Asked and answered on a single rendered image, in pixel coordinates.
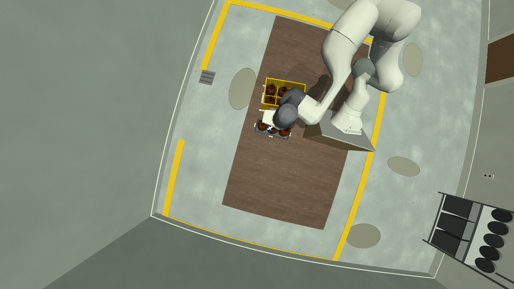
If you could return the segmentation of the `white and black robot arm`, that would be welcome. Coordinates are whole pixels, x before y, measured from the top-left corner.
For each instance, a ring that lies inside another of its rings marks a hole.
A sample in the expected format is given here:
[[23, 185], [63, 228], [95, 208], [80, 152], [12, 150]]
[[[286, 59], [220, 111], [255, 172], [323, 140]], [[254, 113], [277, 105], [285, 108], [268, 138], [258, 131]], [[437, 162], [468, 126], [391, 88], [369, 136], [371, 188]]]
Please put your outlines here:
[[[421, 16], [422, 8], [406, 0], [355, 0], [321, 44], [320, 53], [332, 79], [322, 99], [316, 101], [298, 87], [291, 88], [276, 112], [264, 111], [262, 122], [278, 130], [291, 126], [297, 117], [307, 125], [317, 124], [352, 72], [352, 90], [330, 121], [343, 133], [361, 135], [361, 113], [370, 100], [368, 84], [384, 93], [400, 88], [404, 76], [398, 57]], [[368, 34], [374, 36], [370, 59], [361, 57], [351, 70], [352, 58]]]

